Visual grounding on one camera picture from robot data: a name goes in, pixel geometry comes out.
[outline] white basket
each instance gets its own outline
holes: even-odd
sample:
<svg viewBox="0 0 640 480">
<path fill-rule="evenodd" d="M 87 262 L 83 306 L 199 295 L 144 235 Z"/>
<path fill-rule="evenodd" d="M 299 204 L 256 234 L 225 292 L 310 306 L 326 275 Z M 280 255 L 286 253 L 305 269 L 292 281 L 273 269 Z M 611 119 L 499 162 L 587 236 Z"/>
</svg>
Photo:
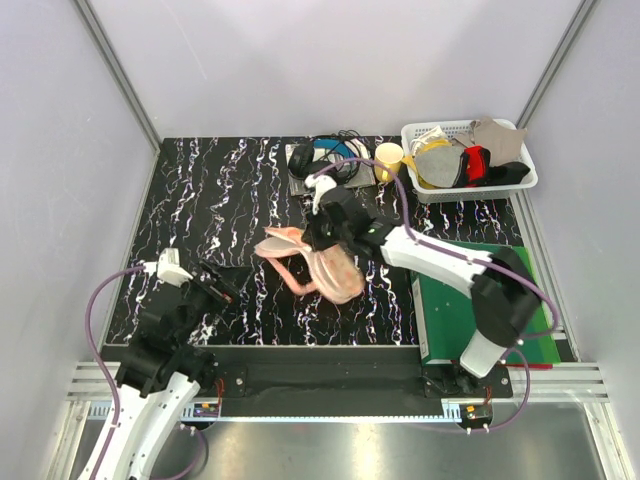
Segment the white basket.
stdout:
<svg viewBox="0 0 640 480">
<path fill-rule="evenodd" d="M 404 154 L 409 155 L 411 153 L 411 140 L 418 138 L 427 130 L 431 130 L 433 127 L 440 125 L 442 130 L 447 134 L 449 138 L 453 138 L 454 135 L 459 133 L 467 133 L 471 131 L 471 122 L 473 120 L 458 120 L 455 122 L 429 122 L 429 123 L 412 123 L 406 125 L 402 129 L 402 148 Z M 509 120 L 496 119 L 497 123 L 503 127 L 515 129 L 516 126 Z M 520 150 L 520 156 L 517 158 L 519 162 L 524 163 L 531 171 L 526 177 L 522 179 L 522 182 L 518 185 L 502 185 L 496 187 L 476 187 L 476 188 L 438 188 L 429 190 L 422 188 L 418 183 L 418 178 L 415 172 L 408 168 L 411 182 L 413 182 L 413 188 L 418 196 L 420 203 L 442 203 L 442 202 L 458 202 L 466 200 L 486 200 L 495 198 L 508 198 L 512 193 L 519 192 L 526 188 L 533 187 L 538 183 L 538 174 L 536 173 L 536 167 L 531 160 L 531 155 L 527 147 L 522 144 Z"/>
</svg>

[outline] green cutting mat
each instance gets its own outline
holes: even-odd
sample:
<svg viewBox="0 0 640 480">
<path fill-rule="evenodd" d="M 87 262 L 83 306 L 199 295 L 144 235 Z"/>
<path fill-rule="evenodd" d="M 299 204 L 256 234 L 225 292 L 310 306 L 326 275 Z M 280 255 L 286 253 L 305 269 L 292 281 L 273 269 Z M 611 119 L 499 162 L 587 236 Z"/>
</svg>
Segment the green cutting mat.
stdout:
<svg viewBox="0 0 640 480">
<path fill-rule="evenodd" d="M 486 250 L 495 253 L 502 245 L 490 245 L 482 243 L 451 242 L 470 250 Z M 510 247 L 518 254 L 531 272 L 531 261 L 524 247 Z M 430 360 L 456 360 L 460 358 L 466 348 L 473 332 L 476 330 L 475 317 L 471 299 L 462 293 L 445 285 L 442 282 L 413 274 L 414 301 L 416 305 L 416 320 L 420 337 L 420 352 L 422 364 Z M 539 308 L 535 316 L 527 326 L 526 332 L 542 332 L 549 328 L 542 308 Z M 556 343 L 551 336 L 535 340 L 527 340 L 520 350 L 529 363 L 553 364 L 560 363 L 560 356 Z M 517 354 L 507 358 L 508 363 L 521 363 Z"/>
</svg>

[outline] white wall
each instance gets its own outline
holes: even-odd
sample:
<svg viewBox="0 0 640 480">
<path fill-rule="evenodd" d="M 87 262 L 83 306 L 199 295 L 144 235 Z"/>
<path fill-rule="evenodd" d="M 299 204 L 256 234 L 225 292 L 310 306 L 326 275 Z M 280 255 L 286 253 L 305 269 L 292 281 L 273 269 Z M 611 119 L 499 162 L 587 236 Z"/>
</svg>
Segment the white wall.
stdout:
<svg viewBox="0 0 640 480">
<path fill-rule="evenodd" d="M 640 3 L 600 2 L 529 126 L 533 190 L 578 346 L 640 472 Z"/>
<path fill-rule="evenodd" d="M 41 477 L 153 165 L 68 0 L 0 0 L 0 478 Z M 96 316 L 103 323 L 111 292 Z"/>
<path fill-rule="evenodd" d="M 91 0 L 161 136 L 516 120 L 578 0 Z"/>
</svg>

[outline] black headphones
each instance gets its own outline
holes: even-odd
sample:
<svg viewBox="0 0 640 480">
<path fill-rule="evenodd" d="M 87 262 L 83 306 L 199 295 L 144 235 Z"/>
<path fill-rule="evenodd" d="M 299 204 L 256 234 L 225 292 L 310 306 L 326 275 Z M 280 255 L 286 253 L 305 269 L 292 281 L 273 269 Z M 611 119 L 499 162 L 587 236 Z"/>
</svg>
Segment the black headphones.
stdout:
<svg viewBox="0 0 640 480">
<path fill-rule="evenodd" d="M 360 135 L 354 131 L 340 131 L 336 135 L 320 135 L 313 137 L 306 143 L 296 146 L 293 149 L 287 167 L 293 178 L 304 180 L 309 175 L 319 172 L 324 167 L 331 165 L 329 156 L 336 154 L 344 158 L 355 158 L 360 156 L 359 145 L 354 140 L 359 140 Z M 327 150 L 318 160 L 313 160 L 316 148 Z M 338 185 L 344 185 L 356 176 L 360 169 L 359 162 L 347 163 L 340 168 L 331 170 L 328 173 Z"/>
</svg>

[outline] pink shoe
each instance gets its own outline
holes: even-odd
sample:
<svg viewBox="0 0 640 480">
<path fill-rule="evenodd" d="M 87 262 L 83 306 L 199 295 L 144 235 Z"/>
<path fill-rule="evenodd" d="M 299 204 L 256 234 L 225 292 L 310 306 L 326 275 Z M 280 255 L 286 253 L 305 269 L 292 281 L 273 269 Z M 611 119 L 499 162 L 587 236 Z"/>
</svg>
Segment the pink shoe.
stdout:
<svg viewBox="0 0 640 480">
<path fill-rule="evenodd" d="M 265 232 L 271 237 L 256 245 L 256 255 L 267 259 L 280 274 L 287 286 L 296 295 L 320 292 L 327 300 L 347 303 L 364 290 L 362 272 L 353 263 L 340 245 L 334 245 L 322 252 L 314 252 L 302 241 L 302 230 L 295 227 L 267 227 Z M 300 285 L 277 259 L 302 254 L 309 266 L 312 281 Z"/>
</svg>

